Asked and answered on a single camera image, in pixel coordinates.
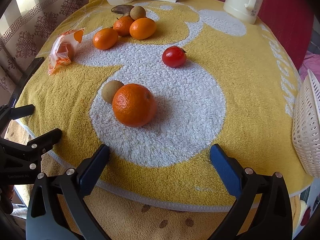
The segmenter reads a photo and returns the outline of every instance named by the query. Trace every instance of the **pink cloth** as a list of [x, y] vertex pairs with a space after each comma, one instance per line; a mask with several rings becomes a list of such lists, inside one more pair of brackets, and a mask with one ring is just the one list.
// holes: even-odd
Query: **pink cloth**
[[299, 74], [302, 80], [308, 75], [307, 70], [310, 69], [313, 74], [316, 76], [317, 80], [320, 82], [320, 55], [313, 54], [310, 51], [307, 51], [302, 65], [299, 69]]

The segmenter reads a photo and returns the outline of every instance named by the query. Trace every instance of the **curtain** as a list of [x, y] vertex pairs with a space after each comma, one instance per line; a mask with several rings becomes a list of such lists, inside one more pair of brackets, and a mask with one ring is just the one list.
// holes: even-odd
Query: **curtain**
[[0, 19], [0, 86], [13, 93], [52, 31], [89, 0], [12, 0]]

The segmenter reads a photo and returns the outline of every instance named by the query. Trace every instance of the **red backdrop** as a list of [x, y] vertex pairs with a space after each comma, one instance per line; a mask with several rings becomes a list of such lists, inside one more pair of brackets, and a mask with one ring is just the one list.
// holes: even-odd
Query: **red backdrop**
[[313, 25], [313, 12], [306, 0], [263, 0], [258, 16], [273, 31], [299, 69]]

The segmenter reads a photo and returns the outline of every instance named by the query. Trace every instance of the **clear plastic wrapper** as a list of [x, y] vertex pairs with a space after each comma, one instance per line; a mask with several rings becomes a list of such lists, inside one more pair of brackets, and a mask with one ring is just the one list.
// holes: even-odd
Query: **clear plastic wrapper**
[[69, 65], [82, 42], [83, 29], [70, 30], [59, 35], [49, 55], [48, 74], [55, 74], [62, 66]]

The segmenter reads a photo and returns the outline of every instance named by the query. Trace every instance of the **large orange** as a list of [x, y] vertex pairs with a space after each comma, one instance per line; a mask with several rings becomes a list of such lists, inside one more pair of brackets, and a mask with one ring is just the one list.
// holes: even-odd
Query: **large orange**
[[155, 33], [157, 25], [150, 18], [140, 18], [130, 26], [130, 35], [137, 40], [144, 40]]
[[93, 45], [97, 49], [105, 50], [110, 49], [113, 45], [116, 44], [119, 38], [118, 33], [112, 28], [106, 28], [98, 31], [93, 36]]
[[113, 24], [113, 29], [118, 32], [119, 36], [127, 36], [130, 34], [130, 26], [133, 22], [130, 16], [122, 16]]
[[112, 109], [118, 121], [129, 127], [141, 127], [154, 117], [157, 104], [152, 93], [144, 86], [127, 84], [119, 88]]

